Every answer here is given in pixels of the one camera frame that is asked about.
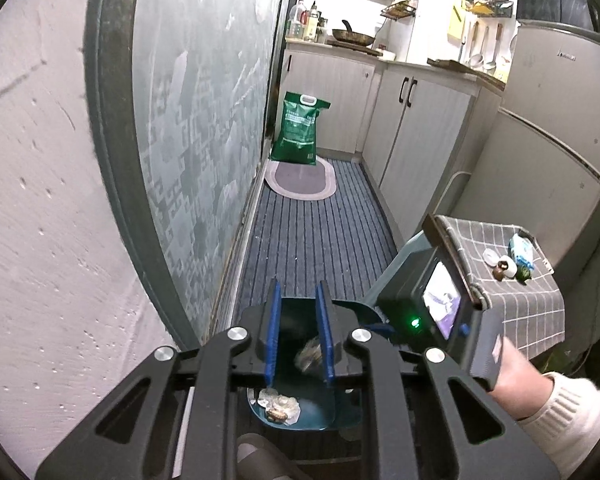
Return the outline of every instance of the kitchen utensil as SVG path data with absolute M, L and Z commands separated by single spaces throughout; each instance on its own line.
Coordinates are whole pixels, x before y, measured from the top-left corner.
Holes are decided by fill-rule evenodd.
M 496 71 L 496 57 L 498 57 L 498 53 L 500 51 L 500 41 L 502 40 L 502 23 L 498 23 L 498 28 L 496 30 L 496 44 L 493 47 L 493 59 L 490 62 L 486 63 L 482 68 L 485 72 L 493 74 Z
M 460 51 L 458 52 L 458 63 L 462 61 L 462 53 L 464 52 L 464 46 L 466 44 L 466 36 L 464 35 L 464 26 L 466 25 L 466 14 L 462 16 L 462 32 L 460 33 Z
M 480 52 L 475 56 L 471 56 L 469 59 L 469 66 L 471 68 L 480 68 L 484 62 L 484 44 L 487 41 L 487 37 L 489 35 L 489 27 L 484 29 L 484 35 L 482 37 L 482 45 L 480 46 Z
M 474 23 L 474 34 L 471 36 L 471 43 L 469 43 L 469 48 L 467 52 L 469 53 L 469 58 L 472 56 L 472 51 L 475 49 L 475 42 L 478 40 L 478 22 Z
M 513 55 L 516 53 L 516 43 L 518 42 L 518 32 L 513 35 L 511 38 L 511 43 L 509 43 L 509 52 L 511 53 L 511 59 L 513 59 Z
M 347 30 L 334 28 L 331 31 L 333 37 L 338 41 L 344 41 L 345 43 L 352 43 L 359 46 L 369 46 L 376 39 L 373 36 L 360 34 L 359 32 L 353 32 L 351 25 L 349 25 L 347 20 L 342 20 L 342 23 L 344 23 L 344 26 L 347 27 Z

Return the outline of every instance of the wok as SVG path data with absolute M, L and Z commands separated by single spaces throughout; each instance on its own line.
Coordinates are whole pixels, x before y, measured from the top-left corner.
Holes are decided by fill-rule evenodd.
M 344 26 L 347 27 L 347 30 L 342 30 L 341 28 L 334 28 L 331 33 L 333 37 L 338 41 L 344 41 L 345 43 L 352 43 L 359 46 L 369 46 L 371 45 L 376 38 L 373 36 L 368 36 L 366 34 L 360 34 L 359 32 L 353 32 L 351 29 L 351 25 L 347 20 L 342 20 Z

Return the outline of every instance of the green rice bag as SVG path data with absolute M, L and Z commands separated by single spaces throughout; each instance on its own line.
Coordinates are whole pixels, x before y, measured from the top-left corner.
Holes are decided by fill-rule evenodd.
M 272 160 L 315 165 L 315 119 L 331 106 L 308 95 L 287 92 L 280 134 L 271 150 Z

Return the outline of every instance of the refrigerator door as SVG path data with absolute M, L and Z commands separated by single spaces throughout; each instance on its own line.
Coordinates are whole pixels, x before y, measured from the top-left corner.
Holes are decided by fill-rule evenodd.
M 455 218 L 517 224 L 552 266 L 573 245 L 600 199 L 600 182 L 571 155 L 499 113 Z
M 502 107 L 557 137 L 600 172 L 600 44 L 522 25 Z

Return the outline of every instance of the gray plaid towel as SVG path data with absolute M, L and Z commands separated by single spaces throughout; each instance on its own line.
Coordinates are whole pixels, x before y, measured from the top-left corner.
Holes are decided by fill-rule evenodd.
M 535 238 L 522 227 L 489 224 L 436 216 L 463 267 L 469 287 L 487 308 L 499 308 L 504 314 L 504 333 L 526 355 L 535 357 L 564 340 L 564 300 L 552 277 L 553 269 Z M 482 259 L 485 249 L 503 256 L 509 240 L 519 234 L 534 246 L 535 269 L 525 284 L 505 278 L 501 282 L 491 274 Z

